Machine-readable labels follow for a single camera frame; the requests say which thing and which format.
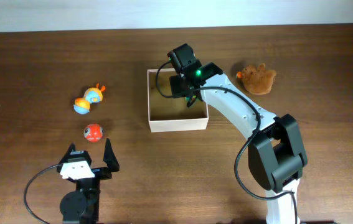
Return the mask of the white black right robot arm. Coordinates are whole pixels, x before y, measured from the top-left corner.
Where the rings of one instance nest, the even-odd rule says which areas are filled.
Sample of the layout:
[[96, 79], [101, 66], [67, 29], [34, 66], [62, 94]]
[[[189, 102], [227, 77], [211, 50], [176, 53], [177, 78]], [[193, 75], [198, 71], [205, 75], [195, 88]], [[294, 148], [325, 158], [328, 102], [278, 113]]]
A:
[[[168, 62], [176, 75], [170, 77], [171, 98], [195, 100], [221, 112], [247, 140], [236, 156], [233, 171], [241, 188], [267, 204], [267, 223], [300, 223], [297, 189], [308, 163], [298, 122], [290, 115], [282, 117], [264, 110], [236, 88], [216, 64], [201, 64], [188, 44], [172, 49]], [[243, 184], [238, 165], [248, 153], [248, 168], [265, 190], [264, 197]]]

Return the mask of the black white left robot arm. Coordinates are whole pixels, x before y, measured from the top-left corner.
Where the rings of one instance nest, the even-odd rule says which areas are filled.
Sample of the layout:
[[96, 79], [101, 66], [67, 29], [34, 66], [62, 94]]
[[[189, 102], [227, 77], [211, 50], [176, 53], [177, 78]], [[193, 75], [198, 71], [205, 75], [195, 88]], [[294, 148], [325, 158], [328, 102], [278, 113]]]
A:
[[103, 155], [105, 167], [91, 168], [92, 159], [87, 151], [78, 151], [71, 144], [61, 158], [57, 172], [75, 184], [60, 202], [63, 223], [95, 224], [99, 221], [100, 182], [112, 178], [120, 170], [111, 141], [106, 139]]

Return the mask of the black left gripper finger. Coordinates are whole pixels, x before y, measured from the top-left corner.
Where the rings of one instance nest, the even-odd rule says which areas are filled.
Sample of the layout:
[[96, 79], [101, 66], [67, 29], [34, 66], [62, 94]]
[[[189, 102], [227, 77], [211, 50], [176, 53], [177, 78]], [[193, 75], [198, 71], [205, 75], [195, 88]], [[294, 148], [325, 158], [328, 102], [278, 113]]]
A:
[[110, 172], [118, 172], [120, 170], [120, 165], [113, 152], [111, 141], [108, 138], [106, 138], [105, 142], [103, 162], [107, 165], [107, 168], [109, 168]]
[[64, 156], [61, 158], [61, 162], [66, 162], [69, 157], [71, 156], [71, 153], [75, 151], [75, 145], [74, 143], [71, 143], [71, 145], [69, 146], [69, 148], [67, 149], [66, 153], [64, 154]]

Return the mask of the orange blue duck toy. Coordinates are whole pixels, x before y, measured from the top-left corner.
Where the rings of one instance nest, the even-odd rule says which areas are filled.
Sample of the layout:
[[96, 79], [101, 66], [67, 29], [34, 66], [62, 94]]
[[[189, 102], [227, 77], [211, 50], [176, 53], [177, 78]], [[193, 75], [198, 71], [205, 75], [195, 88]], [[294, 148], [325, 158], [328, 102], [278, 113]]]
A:
[[74, 101], [73, 109], [78, 114], [87, 114], [90, 112], [91, 104], [100, 103], [103, 100], [103, 92], [106, 86], [100, 86], [99, 83], [95, 87], [87, 89], [82, 98], [77, 98]]

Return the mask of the brown plush toy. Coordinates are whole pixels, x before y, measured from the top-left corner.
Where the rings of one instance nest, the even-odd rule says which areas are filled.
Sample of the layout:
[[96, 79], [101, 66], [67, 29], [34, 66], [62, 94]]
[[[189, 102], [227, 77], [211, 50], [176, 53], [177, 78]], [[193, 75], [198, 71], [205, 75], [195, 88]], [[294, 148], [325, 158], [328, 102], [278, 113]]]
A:
[[268, 94], [275, 81], [276, 71], [267, 70], [266, 65], [247, 65], [243, 70], [237, 72], [236, 78], [242, 81], [244, 88], [254, 95]]

